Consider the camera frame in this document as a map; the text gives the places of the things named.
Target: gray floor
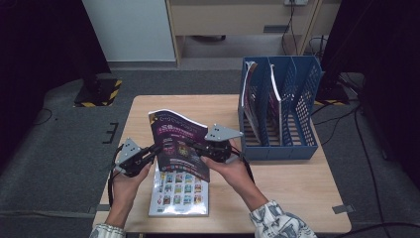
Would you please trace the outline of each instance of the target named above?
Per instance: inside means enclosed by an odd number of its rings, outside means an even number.
[[[122,78],[123,83],[115,102],[108,107],[73,107],[81,80],[50,91],[45,99],[46,109],[35,122],[40,125],[34,125],[0,178],[0,237],[88,237],[93,221],[93,213],[89,210],[102,194],[107,165],[118,147],[133,98],[139,94],[238,93],[241,57],[279,55],[279,40],[279,36],[266,39],[228,36],[225,42],[190,38],[178,68],[113,68],[113,73]],[[355,73],[351,73],[351,77],[358,82],[362,80]],[[348,94],[356,99],[350,90]],[[318,124],[342,116],[358,104],[358,101],[352,101],[349,105],[325,107],[313,116],[313,122]],[[341,119],[336,128],[337,120],[316,125],[321,142],[333,135],[323,149],[344,203],[356,210],[349,213],[353,230],[381,223],[375,186],[385,222],[420,224],[419,189],[398,162],[382,158],[381,147],[367,118],[358,111],[356,115],[367,146],[368,162],[354,115]],[[118,123],[114,140],[111,144],[103,144],[110,139],[107,131],[113,130],[111,123]],[[387,230],[393,238],[419,237],[420,234],[420,229],[402,224]],[[349,237],[386,235],[379,227]]]

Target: floral shirt sleeve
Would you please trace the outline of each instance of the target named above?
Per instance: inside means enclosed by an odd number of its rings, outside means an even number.
[[[269,201],[250,214],[257,227],[256,238],[316,238],[315,233],[299,217],[284,212],[275,201]]]
[[[124,238],[126,232],[123,229],[108,224],[98,224],[93,228],[89,238]]]

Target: book cover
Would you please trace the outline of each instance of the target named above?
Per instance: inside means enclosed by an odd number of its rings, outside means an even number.
[[[269,87],[268,94],[268,118],[270,119],[272,126],[277,135],[278,142],[273,143],[282,145],[282,130],[281,130],[281,98],[278,93],[278,87],[275,83],[274,78],[274,64],[270,66],[270,79],[271,84]]]
[[[202,145],[207,144],[204,139],[208,132],[207,126],[167,109],[149,112],[149,120],[155,144],[162,147],[157,154],[159,170],[186,172],[209,182],[209,168],[186,143],[189,139]]]
[[[156,166],[149,216],[208,216],[208,187],[192,174]]]
[[[253,77],[253,72],[258,64],[254,61],[246,61],[246,65],[248,69],[245,75],[244,87],[242,89],[241,106],[244,109],[257,141],[260,143],[259,121],[255,106],[257,93],[255,87],[251,85],[251,78]]]

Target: wooden cabinet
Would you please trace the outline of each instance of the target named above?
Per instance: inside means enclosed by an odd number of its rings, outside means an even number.
[[[166,0],[176,60],[181,58],[185,36],[262,35],[283,34],[289,55],[302,55],[316,15],[321,21],[332,19],[329,8],[319,11],[322,0],[309,0],[308,5],[294,6],[293,33],[287,31],[292,9],[279,0]]]

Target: magazine cover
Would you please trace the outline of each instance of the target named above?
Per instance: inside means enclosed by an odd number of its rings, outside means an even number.
[[[156,166],[149,216],[208,216],[208,204],[207,181]]]
[[[271,120],[275,134],[278,137],[278,142],[274,143],[270,141],[271,144],[281,145],[282,141],[282,131],[281,131],[281,98],[278,94],[277,85],[274,78],[274,64],[270,65],[270,79],[271,84],[269,87],[268,94],[268,117]]]
[[[248,69],[247,74],[245,75],[244,88],[241,95],[241,106],[244,109],[245,115],[250,122],[258,142],[260,143],[259,121],[255,111],[256,90],[251,86],[251,78],[253,77],[253,72],[258,64],[254,61],[246,61],[246,65]]]
[[[204,139],[208,132],[207,126],[167,109],[149,112],[149,120],[155,144],[162,147],[157,154],[159,170],[187,172],[209,182],[209,168],[195,150],[186,144],[187,139],[207,144]]]

